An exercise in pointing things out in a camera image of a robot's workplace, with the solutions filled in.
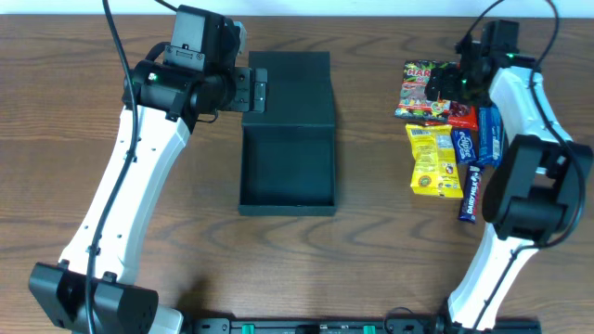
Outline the black box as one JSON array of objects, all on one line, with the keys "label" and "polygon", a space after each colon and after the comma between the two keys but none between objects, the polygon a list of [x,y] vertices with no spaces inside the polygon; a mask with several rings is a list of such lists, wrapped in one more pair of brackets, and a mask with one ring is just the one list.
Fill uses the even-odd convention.
[{"label": "black box", "polygon": [[332,216],[336,109],[327,52],[252,52],[267,72],[265,112],[242,117],[239,214]]}]

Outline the Haribo gummy bag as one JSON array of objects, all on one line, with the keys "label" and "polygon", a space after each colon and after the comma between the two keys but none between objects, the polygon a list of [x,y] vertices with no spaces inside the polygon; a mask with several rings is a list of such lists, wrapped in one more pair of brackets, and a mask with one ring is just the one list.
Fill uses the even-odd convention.
[{"label": "Haribo gummy bag", "polygon": [[451,101],[441,97],[427,97],[425,88],[432,70],[442,70],[449,62],[435,60],[406,60],[399,102],[394,116],[428,122],[447,122]]}]

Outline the yellow snack bag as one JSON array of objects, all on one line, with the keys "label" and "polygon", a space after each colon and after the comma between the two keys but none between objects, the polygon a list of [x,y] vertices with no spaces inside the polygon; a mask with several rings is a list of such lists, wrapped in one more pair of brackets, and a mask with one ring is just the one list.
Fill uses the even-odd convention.
[{"label": "yellow snack bag", "polygon": [[462,199],[451,125],[406,125],[414,168],[410,187],[414,194]]}]

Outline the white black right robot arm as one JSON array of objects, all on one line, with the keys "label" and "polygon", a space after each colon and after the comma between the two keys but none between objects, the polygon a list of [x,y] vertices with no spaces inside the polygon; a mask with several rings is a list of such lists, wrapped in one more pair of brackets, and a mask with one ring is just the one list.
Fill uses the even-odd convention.
[{"label": "white black right robot arm", "polygon": [[509,146],[484,189],[481,244],[434,321],[435,333],[538,333],[538,321],[500,318],[499,306],[537,252],[565,241],[586,204],[591,147],[558,123],[539,64],[507,54],[493,66],[475,60],[433,70],[429,96],[497,107]]}]

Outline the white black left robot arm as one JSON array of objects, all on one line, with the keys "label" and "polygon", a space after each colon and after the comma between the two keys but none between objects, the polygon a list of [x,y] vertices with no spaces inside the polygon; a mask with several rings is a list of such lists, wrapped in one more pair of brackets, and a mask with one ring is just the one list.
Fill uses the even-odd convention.
[{"label": "white black left robot arm", "polygon": [[116,143],[80,227],[29,290],[50,322],[73,333],[180,333],[184,315],[136,285],[163,185],[199,117],[265,110],[267,71],[141,60],[127,78]]}]

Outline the red candy bag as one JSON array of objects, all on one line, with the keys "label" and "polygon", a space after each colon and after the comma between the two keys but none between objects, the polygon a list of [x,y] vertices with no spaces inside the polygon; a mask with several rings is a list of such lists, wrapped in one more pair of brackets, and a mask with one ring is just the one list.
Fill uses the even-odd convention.
[{"label": "red candy bag", "polygon": [[477,131],[479,126],[476,108],[461,104],[457,101],[452,101],[450,103],[447,123],[456,128]]}]

